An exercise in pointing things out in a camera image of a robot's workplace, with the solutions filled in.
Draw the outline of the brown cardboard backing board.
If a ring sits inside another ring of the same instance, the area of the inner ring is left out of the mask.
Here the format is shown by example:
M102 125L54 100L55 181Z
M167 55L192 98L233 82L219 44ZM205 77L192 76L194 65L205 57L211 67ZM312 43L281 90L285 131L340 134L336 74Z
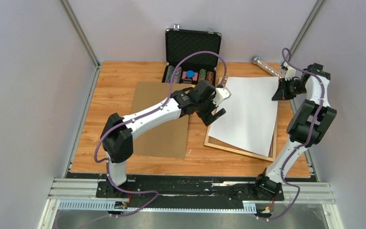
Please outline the brown cardboard backing board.
M169 84L138 82L135 88L131 114L149 108L169 94ZM133 142L134 156L154 156L184 159L188 135L189 116L158 125Z

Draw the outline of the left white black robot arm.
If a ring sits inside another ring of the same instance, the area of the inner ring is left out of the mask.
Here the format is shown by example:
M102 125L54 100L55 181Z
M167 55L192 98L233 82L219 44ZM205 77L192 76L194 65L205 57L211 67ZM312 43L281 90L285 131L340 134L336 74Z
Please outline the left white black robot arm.
M126 161L133 154L134 140L163 123L196 113L205 126L209 126L226 113L215 109L231 97L227 87L215 87L201 81L195 87L187 87L170 93L161 102L134 114L123 117L109 116L95 149L95 162L106 162L108 190L115 197L127 191Z

